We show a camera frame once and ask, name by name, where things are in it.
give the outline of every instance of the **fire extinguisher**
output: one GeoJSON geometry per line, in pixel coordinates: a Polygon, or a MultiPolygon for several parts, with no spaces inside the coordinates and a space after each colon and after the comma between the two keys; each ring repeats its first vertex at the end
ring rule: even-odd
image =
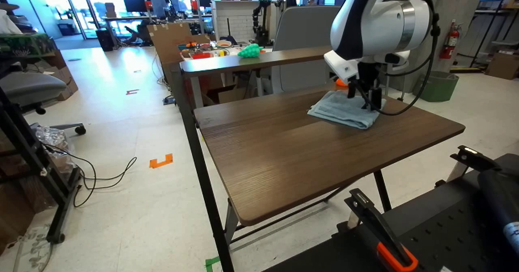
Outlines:
{"type": "Polygon", "coordinates": [[[452,24],[450,25],[450,32],[445,40],[445,44],[443,45],[443,50],[440,53],[441,59],[450,59],[452,57],[454,48],[456,48],[456,43],[458,43],[459,39],[459,25],[456,27],[456,20],[453,19],[452,24]]]}

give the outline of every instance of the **orange tape marker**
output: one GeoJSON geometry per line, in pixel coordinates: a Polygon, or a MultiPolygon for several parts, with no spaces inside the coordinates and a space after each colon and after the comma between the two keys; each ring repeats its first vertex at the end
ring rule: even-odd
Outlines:
{"type": "Polygon", "coordinates": [[[158,167],[162,167],[163,165],[168,165],[173,162],[173,154],[167,154],[165,156],[165,161],[157,162],[157,159],[150,160],[150,168],[156,169],[158,167]]]}

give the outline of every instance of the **white brick wall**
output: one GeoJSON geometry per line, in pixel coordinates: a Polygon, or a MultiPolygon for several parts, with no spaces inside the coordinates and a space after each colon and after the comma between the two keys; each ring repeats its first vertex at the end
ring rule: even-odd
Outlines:
{"type": "Polygon", "coordinates": [[[236,41],[248,41],[254,39],[252,30],[252,11],[258,7],[258,2],[215,2],[213,18],[215,19],[216,36],[227,36],[227,19],[229,19],[230,33],[236,41]]]}

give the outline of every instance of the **orange object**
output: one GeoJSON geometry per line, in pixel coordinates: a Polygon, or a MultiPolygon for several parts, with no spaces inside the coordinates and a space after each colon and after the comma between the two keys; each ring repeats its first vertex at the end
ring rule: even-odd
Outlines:
{"type": "Polygon", "coordinates": [[[411,264],[407,267],[402,266],[400,262],[395,259],[395,257],[389,252],[389,250],[382,244],[381,242],[377,245],[377,251],[378,253],[388,262],[388,264],[395,270],[396,272],[413,272],[416,267],[418,266],[418,260],[413,256],[413,254],[410,253],[407,248],[402,246],[404,248],[405,253],[409,256],[411,259],[411,264]]]}
{"type": "Polygon", "coordinates": [[[200,52],[196,54],[191,54],[191,58],[193,59],[203,59],[203,58],[210,58],[213,57],[213,54],[209,52],[200,52]]]}
{"type": "Polygon", "coordinates": [[[335,84],[340,86],[340,87],[348,87],[348,85],[346,85],[342,79],[340,78],[337,78],[337,80],[335,81],[335,84]]]}
{"type": "Polygon", "coordinates": [[[173,154],[167,154],[165,156],[165,161],[157,162],[157,159],[150,160],[150,168],[156,169],[158,167],[162,167],[163,165],[168,165],[173,162],[173,154]]]}

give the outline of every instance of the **folded towel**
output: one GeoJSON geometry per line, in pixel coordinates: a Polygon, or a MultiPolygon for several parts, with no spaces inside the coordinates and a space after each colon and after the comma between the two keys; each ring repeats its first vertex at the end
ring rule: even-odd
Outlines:
{"type": "MultiPolygon", "coordinates": [[[[329,91],[308,111],[308,115],[345,124],[354,128],[368,129],[373,125],[379,113],[362,109],[364,99],[356,96],[348,99],[345,91],[329,91]]],[[[382,99],[382,109],[386,100],[382,99]]]]}

